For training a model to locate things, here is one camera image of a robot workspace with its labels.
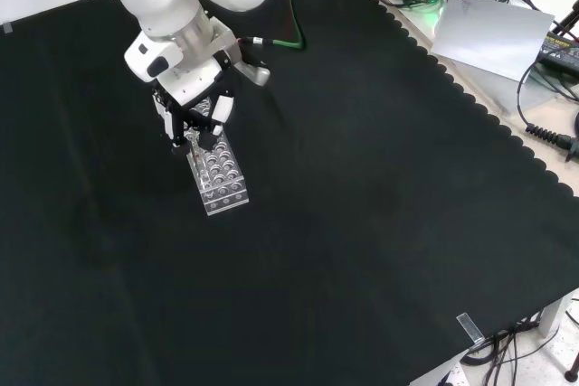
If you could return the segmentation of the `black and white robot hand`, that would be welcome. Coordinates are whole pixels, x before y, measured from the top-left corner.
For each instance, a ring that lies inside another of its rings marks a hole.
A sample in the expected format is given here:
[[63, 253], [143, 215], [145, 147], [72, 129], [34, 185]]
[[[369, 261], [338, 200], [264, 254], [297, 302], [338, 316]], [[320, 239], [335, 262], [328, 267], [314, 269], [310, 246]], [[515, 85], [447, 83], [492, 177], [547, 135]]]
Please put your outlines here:
[[138, 78], [153, 85], [154, 105], [174, 150], [184, 153], [189, 130], [198, 133], [203, 150], [214, 150], [233, 110], [227, 79], [233, 62], [227, 51], [185, 66], [185, 55], [175, 42], [155, 42], [140, 33], [124, 59]]

